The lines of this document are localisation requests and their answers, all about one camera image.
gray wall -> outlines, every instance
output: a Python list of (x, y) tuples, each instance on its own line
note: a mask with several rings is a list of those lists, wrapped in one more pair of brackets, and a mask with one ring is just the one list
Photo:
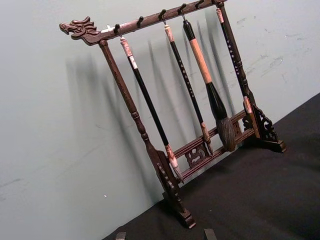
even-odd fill
[[(144, 144), (100, 48), (71, 40), (58, 24), (90, 16), (102, 30), (107, 24), (128, 22), (182, 3), (1, 1), (1, 239), (100, 240), (162, 199)], [(226, 7), (249, 86), (273, 122), (320, 92), (318, 0), (304, 4), (230, 0)], [(228, 112), (239, 112), (241, 93), (215, 8), (187, 17), (196, 36), (202, 36), (200, 45)], [(215, 123), (203, 80), (183, 37), (182, 19), (168, 23), (203, 118), (212, 128)], [(157, 24), (126, 38), (172, 147), (177, 149), (199, 136), (164, 26)], [(109, 44), (153, 145), (164, 150), (119, 39)], [(224, 75), (217, 74), (216, 60)], [(216, 148), (220, 146), (217, 138), (213, 142)], [(183, 159), (179, 162), (187, 167)]]

hook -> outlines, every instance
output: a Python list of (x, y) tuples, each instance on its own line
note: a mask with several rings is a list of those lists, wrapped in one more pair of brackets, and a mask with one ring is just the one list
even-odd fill
[(205, 0), (200, 0), (195, 4), (195, 8), (198, 9), (199, 5), (202, 4)]
[(160, 12), (160, 14), (159, 14), (159, 16), (158, 16), (158, 18), (161, 19), (165, 25), (166, 25), (166, 20), (165, 20), (165, 18), (164, 18), (164, 15), (165, 15), (166, 11), (167, 11), (167, 10), (162, 9), (162, 11)]
[(136, 23), (138, 27), (140, 27), (143, 20), (144, 20), (144, 17), (140, 16), (138, 22)]
[(184, 4), (182, 4), (181, 7), (178, 9), (178, 14), (181, 14), (181, 15), (182, 15), (183, 20), (186, 20), (185, 14), (184, 14), (184, 12), (183, 12), (183, 9), (184, 9), (186, 6), (187, 6), (187, 4), (184, 3)]
[(114, 25), (114, 30), (113, 30), (114, 34), (119, 34), (120, 37), (122, 38), (122, 32), (121, 32), (121, 28), (120, 25), (117, 23), (116, 25)]

large calligraphy brush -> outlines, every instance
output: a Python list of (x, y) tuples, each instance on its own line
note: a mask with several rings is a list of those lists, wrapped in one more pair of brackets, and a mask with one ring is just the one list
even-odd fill
[(177, 49), (177, 46), (176, 46), (175, 39), (174, 39), (174, 36), (172, 34), (171, 28), (169, 27), (169, 25), (166, 24), (166, 21), (163, 18), (163, 14), (165, 12), (166, 12), (165, 9), (162, 10), (161, 16), (159, 16), (159, 17), (163, 20), (165, 33), (166, 33), (166, 35), (168, 37), (168, 40), (170, 42), (172, 51), (174, 53), (175, 59), (177, 61), (177, 64), (179, 66), (179, 69), (180, 69), (180, 72), (182, 74), (184, 83), (185, 83), (186, 88), (188, 90), (188, 93), (190, 95), (190, 98), (191, 98), (191, 101), (192, 101), (196, 116), (197, 116), (197, 118), (199, 120), (199, 123), (200, 123), (200, 126), (201, 126), (201, 130), (202, 130), (203, 139), (206, 142), (206, 145), (207, 145), (207, 147), (209, 149), (210, 154), (212, 155), (213, 154), (213, 149), (212, 149), (212, 145), (211, 145), (211, 139), (210, 139), (207, 127), (205, 125), (205, 122), (204, 122), (204, 120), (202, 118), (202, 115), (201, 115), (201, 112), (200, 112), (200, 109), (199, 109), (199, 106), (198, 106), (194, 91), (193, 91), (193, 89), (191, 87), (187, 72), (185, 70), (184, 64), (183, 64), (182, 59), (180, 57), (179, 51)]
[(149, 96), (149, 93), (148, 93), (148, 90), (146, 88), (146, 85), (145, 85), (145, 83), (144, 83), (144, 81), (142, 79), (142, 76), (141, 76), (140, 71), (138, 69), (137, 63), (136, 63), (136, 61), (134, 59), (134, 56), (133, 56), (133, 54), (131, 52), (130, 46), (128, 44), (128, 41), (124, 37), (121, 36), (120, 42), (121, 42), (121, 45), (122, 45), (122, 47), (124, 49), (124, 52), (125, 52), (128, 60), (129, 60), (129, 63), (130, 63), (130, 66), (132, 68), (132, 71), (134, 73), (134, 76), (135, 76), (135, 78), (136, 78), (136, 80), (137, 80), (137, 82), (138, 82), (138, 84), (140, 86), (140, 89), (142, 91), (142, 94), (144, 96), (146, 104), (148, 105), (148, 108), (149, 108), (149, 110), (151, 112), (151, 115), (152, 115), (152, 118), (153, 118), (153, 120), (155, 122), (155, 125), (156, 125), (156, 127), (157, 127), (157, 129), (159, 131), (160, 137), (162, 139), (162, 142), (164, 144), (166, 153), (168, 155), (169, 162), (170, 162), (175, 174), (177, 175), (177, 177), (183, 183), (184, 181), (183, 181), (183, 177), (182, 177), (181, 171), (180, 171), (179, 166), (178, 166), (178, 161), (176, 159), (176, 156), (175, 156), (171, 146), (169, 145), (169, 141), (168, 141), (167, 136), (165, 134), (165, 131), (164, 131), (162, 125), (161, 125), (161, 122), (160, 122), (160, 119), (159, 119), (158, 114), (156, 112), (156, 109), (155, 109), (155, 107), (154, 107), (154, 105), (152, 103), (152, 100), (151, 100), (150, 96)]
[(250, 100), (248, 98), (249, 92), (246, 92), (245, 83), (247, 83), (247, 77), (242, 65), (242, 61), (240, 58), (240, 53), (236, 44), (236, 40), (234, 37), (234, 34), (231, 29), (231, 25), (229, 23), (227, 13), (224, 7), (224, 3), (221, 2), (220, 4), (216, 4), (216, 14), (218, 16), (219, 22), (221, 24), (222, 32), (224, 35), (225, 42), (227, 44), (230, 57), (233, 63), (234, 70), (236, 72), (236, 77), (238, 79), (238, 82), (240, 84), (241, 92), (243, 95), (243, 105), (246, 110), (246, 112), (249, 114), (251, 120), (252, 120), (252, 127), (255, 133), (255, 136), (257, 138), (260, 138), (257, 122), (255, 119), (255, 114), (252, 109), (252, 105), (250, 103)]
[(192, 25), (188, 20), (186, 20), (185, 15), (182, 12), (182, 9), (184, 7), (185, 7), (185, 3), (179, 9), (179, 13), (183, 17), (183, 29), (189, 40), (190, 46), (192, 48), (192, 52), (194, 54), (195, 60), (198, 64), (202, 78), (204, 80), (211, 111), (215, 118), (216, 128), (217, 128), (219, 137), (222, 141), (224, 148), (227, 151), (232, 152), (236, 148), (235, 130), (231, 120), (228, 118), (225, 105), (222, 102), (214, 84), (212, 83), (212, 78), (211, 78), (209, 69), (207, 67), (205, 58), (197, 42), (196, 36), (192, 29)]

wooden brush stand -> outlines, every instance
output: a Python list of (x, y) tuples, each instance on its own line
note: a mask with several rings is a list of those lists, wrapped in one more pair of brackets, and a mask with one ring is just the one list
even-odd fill
[[(196, 1), (187, 4), (183, 12), (184, 14), (191, 13), (196, 10), (216, 5), (224, 7), (226, 0), (205, 0)], [(162, 18), (165, 20), (175, 18), (180, 15), (180, 7), (172, 8), (166, 11)], [(169, 160), (163, 151), (156, 150), (151, 144), (146, 129), (140, 119), (136, 105), (129, 93), (129, 90), (123, 80), (123, 77), (118, 69), (118, 66), (113, 58), (113, 55), (108, 46), (108, 40), (119, 36), (117, 28), (121, 28), (121, 34), (127, 34), (137, 31), (141, 28), (149, 27), (153, 24), (161, 22), (163, 19), (159, 17), (161, 13), (156, 13), (146, 17), (140, 17), (137, 20), (117, 25), (108, 31), (97, 31), (94, 22), (90, 21), (90, 17), (86, 17), (83, 21), (73, 20), (69, 24), (61, 23), (60, 29), (69, 34), (73, 33), (71, 38), (74, 40), (82, 39), (87, 45), (92, 46), (99, 44), (105, 59), (111, 69), (115, 82), (121, 92), (121, 95), (126, 103), (128, 111), (134, 120), (136, 127), (145, 143), (146, 151), (155, 169), (156, 175), (160, 180), (164, 189), (163, 196), (174, 209), (177, 216), (188, 228), (196, 225), (191, 213), (185, 208), (183, 201), (180, 197), (180, 180), (177, 179), (169, 165)], [(234, 130), (236, 132), (236, 143), (244, 143), (247, 146), (261, 147), (270, 149), (274, 152), (283, 153), (286, 150), (285, 143), (278, 139), (274, 131), (273, 123), (268, 119), (262, 110), (260, 110), (254, 98), (253, 93), (250, 91), (247, 80), (239, 82), (243, 97), (246, 99), (244, 103), (244, 110), (231, 117)], [(239, 121), (243, 122), (244, 131), (241, 131)], [(216, 128), (209, 131), (212, 138), (218, 134)], [(203, 137), (198, 137), (188, 144), (174, 151), (176, 158), (185, 156), (189, 168), (182, 173), (183, 180), (188, 179), (194, 173), (207, 166), (211, 161), (225, 153), (226, 150), (221, 147), (209, 155)]]

brush tip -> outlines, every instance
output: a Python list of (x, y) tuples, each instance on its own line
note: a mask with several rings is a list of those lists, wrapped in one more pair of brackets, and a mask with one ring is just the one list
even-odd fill
[(236, 149), (236, 133), (231, 120), (228, 117), (217, 120), (216, 128), (224, 148), (233, 152)]

